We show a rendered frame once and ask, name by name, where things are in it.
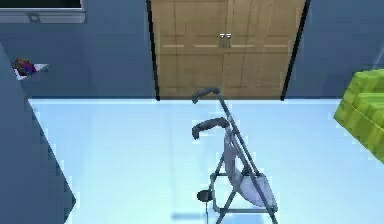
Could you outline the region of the wooden double door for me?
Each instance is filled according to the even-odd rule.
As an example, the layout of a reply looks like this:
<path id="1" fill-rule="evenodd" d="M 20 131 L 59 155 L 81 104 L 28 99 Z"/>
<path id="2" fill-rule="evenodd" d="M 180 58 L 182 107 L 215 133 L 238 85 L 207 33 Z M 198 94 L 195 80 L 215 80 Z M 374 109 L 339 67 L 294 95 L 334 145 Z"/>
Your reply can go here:
<path id="1" fill-rule="evenodd" d="M 147 0 L 157 96 L 282 99 L 310 1 Z"/>

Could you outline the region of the green sofa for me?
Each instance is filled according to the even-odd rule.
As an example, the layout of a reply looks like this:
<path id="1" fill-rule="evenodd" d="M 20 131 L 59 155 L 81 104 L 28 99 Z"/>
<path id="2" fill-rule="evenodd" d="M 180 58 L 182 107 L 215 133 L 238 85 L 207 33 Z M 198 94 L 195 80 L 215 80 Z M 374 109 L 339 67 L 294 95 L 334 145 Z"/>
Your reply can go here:
<path id="1" fill-rule="evenodd" d="M 384 69 L 356 72 L 334 119 L 384 164 Z"/>

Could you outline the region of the grey framed window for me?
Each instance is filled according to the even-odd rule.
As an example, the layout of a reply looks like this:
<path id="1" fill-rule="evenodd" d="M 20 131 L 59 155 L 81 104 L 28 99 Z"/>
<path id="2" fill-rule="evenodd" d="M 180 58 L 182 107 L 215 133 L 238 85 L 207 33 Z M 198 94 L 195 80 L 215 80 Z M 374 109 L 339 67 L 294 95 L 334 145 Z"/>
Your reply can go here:
<path id="1" fill-rule="evenodd" d="M 0 23 L 81 24 L 86 0 L 0 0 Z"/>

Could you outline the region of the colourful small wall picture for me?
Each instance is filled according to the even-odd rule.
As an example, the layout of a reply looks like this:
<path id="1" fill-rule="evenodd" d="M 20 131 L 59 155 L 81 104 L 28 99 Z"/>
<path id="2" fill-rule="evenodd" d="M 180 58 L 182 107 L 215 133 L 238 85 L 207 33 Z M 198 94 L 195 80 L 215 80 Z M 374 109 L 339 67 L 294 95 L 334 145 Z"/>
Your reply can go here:
<path id="1" fill-rule="evenodd" d="M 29 76 L 32 76 L 35 73 L 46 71 L 48 64 L 36 64 L 32 63 L 28 59 L 16 58 L 12 63 L 12 68 L 16 75 L 16 78 L 21 81 L 26 79 Z"/>

